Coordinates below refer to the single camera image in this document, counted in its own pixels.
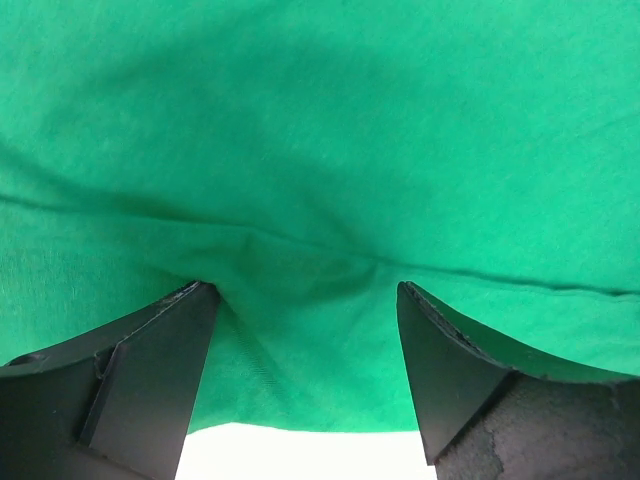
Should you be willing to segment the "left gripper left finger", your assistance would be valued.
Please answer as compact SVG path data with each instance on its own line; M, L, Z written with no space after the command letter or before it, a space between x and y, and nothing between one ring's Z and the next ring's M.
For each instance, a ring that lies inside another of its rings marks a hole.
M2 477L174 478L220 302L192 282L5 364Z

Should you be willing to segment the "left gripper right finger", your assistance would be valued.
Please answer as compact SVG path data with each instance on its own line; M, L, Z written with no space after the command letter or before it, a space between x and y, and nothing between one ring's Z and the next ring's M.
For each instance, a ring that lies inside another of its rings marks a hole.
M440 479L635 479L639 380L538 350L412 282L397 321L425 458Z

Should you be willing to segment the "green t shirt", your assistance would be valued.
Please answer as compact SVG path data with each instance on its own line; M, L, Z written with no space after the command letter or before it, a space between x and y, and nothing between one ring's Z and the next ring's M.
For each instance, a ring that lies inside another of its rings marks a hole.
M412 430L402 281L637 374L638 3L3 2L2 360L193 280L193 429Z

